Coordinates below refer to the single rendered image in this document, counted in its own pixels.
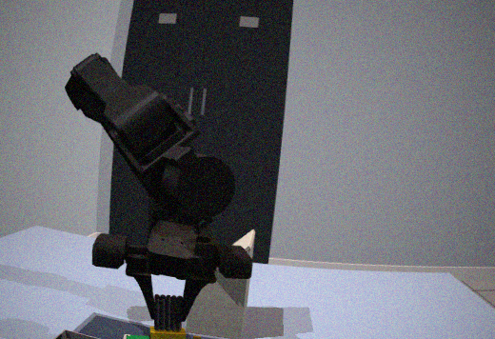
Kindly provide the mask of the dark grey work mat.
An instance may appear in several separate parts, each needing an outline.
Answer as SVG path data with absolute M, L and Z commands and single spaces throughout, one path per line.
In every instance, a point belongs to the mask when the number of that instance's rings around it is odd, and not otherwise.
M 80 326 L 74 329 L 73 332 L 99 339 L 123 339 L 125 334 L 149 336 L 150 325 L 94 312 L 86 321 L 83 321 Z M 201 336 L 201 339 L 229 339 L 186 332 L 186 339 L 193 339 L 193 336 Z

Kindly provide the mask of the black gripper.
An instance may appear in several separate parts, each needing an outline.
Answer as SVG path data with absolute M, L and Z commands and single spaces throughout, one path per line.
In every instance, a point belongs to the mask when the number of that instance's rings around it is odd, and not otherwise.
M 148 230 L 152 225 L 157 209 L 167 209 L 168 219 L 186 222 L 190 214 L 175 203 L 149 198 Z M 190 214 L 192 215 L 192 214 Z M 92 264 L 95 267 L 118 269 L 126 264 L 125 274 L 133 277 L 148 306 L 151 320 L 154 320 L 154 296 L 151 282 L 151 273 L 147 271 L 148 247 L 128 245 L 127 236 L 100 233 L 92 245 Z M 125 261 L 124 261 L 125 259 Z M 206 284 L 216 282 L 215 271 L 225 278 L 248 279 L 252 275 L 252 259 L 242 246 L 214 244 L 211 269 L 193 269 L 191 277 L 186 279 L 183 293 L 183 306 L 181 322 L 187 320 L 196 296 Z

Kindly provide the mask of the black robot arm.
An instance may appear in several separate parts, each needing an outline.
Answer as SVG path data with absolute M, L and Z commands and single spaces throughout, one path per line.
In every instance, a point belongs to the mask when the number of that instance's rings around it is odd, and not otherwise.
M 235 192 L 228 165 L 195 151 L 190 142 L 200 132 L 175 100 L 148 85 L 128 85 L 98 52 L 70 74 L 65 89 L 71 103 L 101 123 L 148 199 L 175 203 L 192 214 L 179 222 L 168 219 L 167 209 L 157 209 L 148 230 L 147 271 L 186 280 L 193 269 L 211 269 L 214 244 L 222 244 L 207 224 Z

